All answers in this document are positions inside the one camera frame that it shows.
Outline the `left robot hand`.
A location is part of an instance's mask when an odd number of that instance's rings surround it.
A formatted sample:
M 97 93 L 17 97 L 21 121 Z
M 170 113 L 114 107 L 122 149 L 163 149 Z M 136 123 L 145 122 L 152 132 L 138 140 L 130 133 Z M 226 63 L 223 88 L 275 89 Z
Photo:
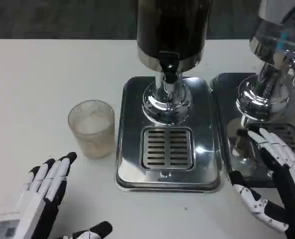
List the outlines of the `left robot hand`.
M 0 239 L 47 239 L 67 187 L 75 152 L 33 167 L 20 192 L 0 212 Z

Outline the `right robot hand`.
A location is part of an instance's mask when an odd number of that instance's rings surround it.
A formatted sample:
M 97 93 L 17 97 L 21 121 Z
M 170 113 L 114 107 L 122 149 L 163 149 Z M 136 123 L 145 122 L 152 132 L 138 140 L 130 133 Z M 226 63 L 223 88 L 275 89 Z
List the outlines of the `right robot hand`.
M 229 173 L 230 182 L 252 216 L 268 227 L 295 239 L 295 153 L 279 136 L 264 128 L 242 130 L 252 139 L 265 165 L 272 171 L 272 181 L 283 205 L 279 206 L 252 189 L 242 174 Z

